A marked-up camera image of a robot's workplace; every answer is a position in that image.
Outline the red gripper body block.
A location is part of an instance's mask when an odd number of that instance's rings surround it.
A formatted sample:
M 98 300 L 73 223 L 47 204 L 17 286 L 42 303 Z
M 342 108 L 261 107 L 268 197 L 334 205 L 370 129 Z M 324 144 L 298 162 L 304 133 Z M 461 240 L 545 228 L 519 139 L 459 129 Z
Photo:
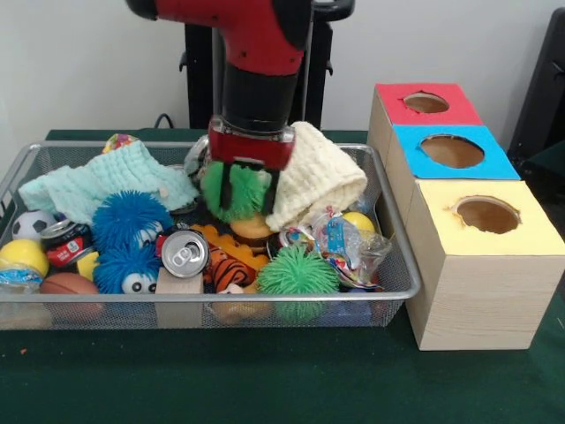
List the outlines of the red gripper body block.
M 244 132 L 215 115 L 208 126 L 208 139 L 214 161 L 283 170 L 295 146 L 295 129 L 286 126 L 278 132 Z

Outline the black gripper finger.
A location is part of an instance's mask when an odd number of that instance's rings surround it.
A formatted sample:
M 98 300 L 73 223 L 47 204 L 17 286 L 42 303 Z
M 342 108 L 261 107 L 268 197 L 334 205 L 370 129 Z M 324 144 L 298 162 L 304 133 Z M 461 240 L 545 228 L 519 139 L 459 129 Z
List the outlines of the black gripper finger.
M 230 182 L 231 167 L 232 167 L 231 163 L 224 163 L 222 165 L 220 207 L 224 210 L 228 210 L 230 208 L 231 199 L 232 199 L 232 185 Z
M 270 176 L 270 183 L 263 198 L 263 216 L 269 216 L 273 213 L 276 191 L 279 182 L 278 170 L 267 170 L 267 173 Z

